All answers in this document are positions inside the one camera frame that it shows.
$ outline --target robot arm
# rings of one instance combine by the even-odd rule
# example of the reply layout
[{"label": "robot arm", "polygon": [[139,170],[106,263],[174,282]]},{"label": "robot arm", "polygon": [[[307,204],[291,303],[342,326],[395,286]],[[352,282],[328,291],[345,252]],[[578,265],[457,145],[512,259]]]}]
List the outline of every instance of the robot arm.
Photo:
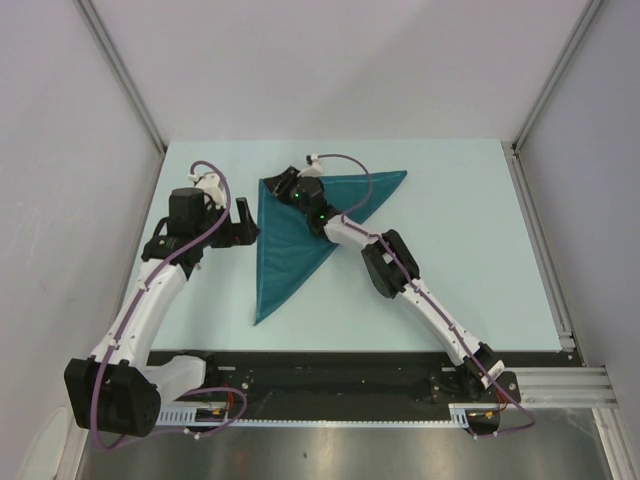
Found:
[{"label": "robot arm", "polygon": [[[198,268],[204,249],[253,244],[259,229],[251,218],[246,199],[239,198],[236,200],[239,223],[232,223],[227,216],[203,241],[163,266],[174,252],[221,221],[226,198],[218,186],[217,175],[194,175],[190,179],[194,181],[193,188],[172,192],[168,217],[160,220],[144,247],[137,288],[124,302],[115,322],[88,359],[72,359],[65,370],[67,391],[80,427],[90,426],[98,369],[110,349],[113,351],[98,398],[100,431],[146,436],[155,426],[162,407],[204,381],[205,362],[196,357],[177,356],[161,367],[147,367],[153,340],[169,306]],[[160,271],[149,282],[152,272],[158,268]],[[117,342],[116,332],[120,332]]]},{"label": "robot arm", "polygon": [[[360,252],[378,292],[409,306],[442,343],[451,362],[470,376],[480,389],[489,388],[489,379],[461,343],[464,342],[494,379],[504,371],[502,360],[488,345],[460,325],[435,298],[420,277],[418,264],[402,237],[395,230],[385,233],[368,231],[342,215],[324,197],[324,186],[317,178],[323,173],[320,161],[308,157],[307,163],[309,167],[302,172],[289,167],[281,175],[265,179],[265,185],[278,200],[304,213],[315,236]],[[404,271],[391,254],[399,260]]]}]

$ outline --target purple cable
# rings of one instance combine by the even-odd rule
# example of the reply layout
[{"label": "purple cable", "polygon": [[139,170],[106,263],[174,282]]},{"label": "purple cable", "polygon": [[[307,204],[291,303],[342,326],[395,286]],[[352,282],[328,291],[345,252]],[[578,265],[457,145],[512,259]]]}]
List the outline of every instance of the purple cable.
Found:
[{"label": "purple cable", "polygon": [[[222,186],[224,187],[225,195],[227,196],[227,204],[225,205],[224,212],[222,212],[222,215],[220,216],[218,221],[214,223],[209,230],[204,232],[195,240],[187,243],[182,248],[179,248],[178,250],[173,252],[171,255],[169,255],[167,258],[165,258],[162,262],[160,262],[160,264],[151,272],[151,274],[144,281],[144,286],[146,289],[149,288],[149,286],[151,285],[151,282],[153,282],[155,277],[158,276],[158,274],[162,271],[162,269],[164,269],[164,267],[169,265],[171,261],[173,261],[175,258],[182,255],[184,252],[186,252],[190,248],[194,247],[195,245],[199,244],[200,242],[205,240],[207,237],[209,237],[213,232],[215,232],[218,229],[218,227],[220,227],[220,225],[222,225],[222,222],[224,222],[224,220],[229,216],[229,210],[231,209],[231,192],[229,191],[229,185],[227,184],[227,179],[225,178],[224,174],[220,170],[218,170],[217,167],[203,160],[199,160],[193,163],[190,168],[190,173],[192,174],[195,173],[196,167],[200,165],[204,165],[210,168],[220,177],[220,182],[222,183]],[[140,303],[140,300],[142,299],[142,296],[145,294],[145,292],[146,290],[139,289],[138,292],[136,293],[136,296],[133,298],[133,301],[131,302],[131,305],[127,309],[127,312],[125,313],[122,319],[122,322],[118,327],[118,330],[116,330],[116,333],[113,336],[113,339],[116,342],[120,340],[122,333],[127,328],[127,324],[129,323],[129,320],[131,320],[131,317],[133,316],[133,312],[135,311],[136,307]],[[96,443],[98,448],[100,448],[101,450],[113,450],[114,448],[117,448],[118,445],[120,445],[120,443],[125,438],[125,435],[121,435],[111,445],[105,445],[104,443],[102,443],[102,440],[100,439],[100,435],[98,433],[98,399],[100,398],[100,389],[102,388],[104,373],[107,369],[107,365],[109,364],[109,359],[111,358],[111,355],[113,355],[114,350],[115,350],[115,347],[113,346],[109,346],[109,348],[107,348],[104,358],[102,359],[102,363],[98,368],[96,381],[93,385],[93,393],[91,395],[91,408],[89,411],[89,429],[91,430],[91,436],[93,437],[94,442]]]},{"label": "purple cable", "polygon": [[[226,430],[227,428],[229,428],[231,426],[231,424],[234,423],[236,420],[241,418],[242,415],[244,415],[244,412],[247,410],[247,405],[248,405],[247,396],[241,390],[237,390],[235,388],[229,388],[229,387],[198,388],[196,390],[190,390],[190,391],[188,391],[187,393],[185,393],[183,395],[183,397],[189,397],[191,395],[201,395],[201,394],[204,394],[204,393],[225,393],[225,392],[226,393],[235,393],[235,394],[239,395],[240,398],[242,399],[242,408],[236,414],[235,417],[230,418],[226,422],[224,422],[224,423],[220,424],[219,426],[215,427],[214,430],[200,433],[198,438],[206,438],[206,437],[210,437],[211,435],[214,435],[216,433],[220,433],[221,431]],[[163,428],[162,430],[153,430],[149,435],[147,435],[144,438],[131,438],[131,439],[127,440],[126,442],[121,443],[119,446],[120,447],[126,447],[126,446],[129,446],[131,444],[137,443],[140,440],[144,440],[145,438],[155,437],[156,435],[164,435],[165,433],[191,433],[191,432],[185,432],[185,430],[183,428]]]},{"label": "purple cable", "polygon": [[402,262],[398,259],[398,257],[393,252],[393,250],[391,250],[391,247],[389,246],[389,244],[384,240],[384,238],[382,238],[382,235],[377,234],[377,233],[370,233],[370,232],[358,227],[357,225],[353,225],[351,223],[347,223],[346,215],[348,213],[360,208],[362,205],[367,203],[367,201],[369,200],[369,197],[371,196],[371,192],[373,190],[373,180],[371,179],[371,174],[369,173],[367,168],[361,162],[356,160],[355,158],[352,158],[352,157],[350,157],[348,155],[342,155],[342,154],[337,154],[337,153],[335,153],[335,154],[334,153],[328,153],[328,154],[318,155],[318,158],[330,158],[330,157],[344,158],[344,159],[347,159],[347,160],[350,160],[350,161],[356,163],[364,171],[364,173],[367,175],[367,178],[369,180],[369,191],[367,192],[367,195],[364,197],[364,199],[362,201],[360,201],[359,203],[357,203],[356,205],[354,205],[353,207],[348,208],[347,210],[345,210],[340,215],[340,221],[342,222],[342,224],[345,227],[348,227],[348,228],[350,228],[352,230],[355,230],[358,233],[361,233],[362,235],[365,235],[367,238],[375,238],[381,243],[381,245],[384,247],[386,252],[389,254],[389,256],[391,256],[391,258],[393,259],[395,264],[398,266],[398,268],[400,269],[402,274],[405,276],[405,278],[407,279],[407,282],[409,283],[409,285],[411,285],[411,287],[413,287],[413,291],[418,293],[422,298],[424,298],[427,301],[427,303],[429,303],[429,305],[431,305],[431,307],[438,313],[438,315],[440,315],[442,320],[444,320],[444,322],[447,324],[447,327],[449,327],[449,330],[451,330],[453,332],[453,334],[456,336],[456,338],[460,342],[460,345],[462,346],[462,348],[465,351],[465,353],[469,356],[469,358],[471,358],[473,363],[476,364],[476,366],[482,372],[482,374],[486,376],[486,378],[489,380],[489,383],[491,385],[493,385],[494,387],[496,387],[496,389],[507,399],[507,401],[509,401],[520,412],[522,412],[527,418],[529,418],[529,423],[527,423],[525,425],[520,425],[518,427],[507,428],[507,429],[502,430],[500,432],[494,432],[494,433],[490,433],[490,434],[486,434],[486,435],[477,435],[475,432],[473,432],[473,430],[471,430],[471,428],[469,428],[469,430],[468,430],[469,433],[471,433],[473,435],[474,439],[478,438],[478,437],[479,438],[483,438],[483,437],[498,437],[498,436],[502,436],[502,435],[508,435],[510,433],[520,432],[522,430],[526,430],[528,428],[533,427],[537,423],[536,417],[533,414],[533,412],[531,412],[531,411],[527,410],[526,408],[524,408],[520,404],[520,402],[517,402],[511,395],[509,395],[509,393],[504,388],[502,388],[502,386],[496,381],[496,379],[493,378],[493,376],[489,374],[487,369],[484,368],[484,365],[482,365],[482,363],[480,363],[480,361],[475,357],[475,355],[473,354],[473,352],[471,351],[471,349],[469,348],[467,343],[464,341],[464,338],[462,337],[462,335],[460,335],[460,332],[458,331],[456,325],[449,319],[449,317],[442,311],[442,309],[440,307],[438,307],[438,305],[433,300],[431,300],[429,298],[429,296],[424,291],[422,291],[422,289],[420,287],[418,287],[415,283],[413,283],[413,280],[411,280],[411,275],[409,274],[409,272],[407,271],[405,266],[402,264]]}]

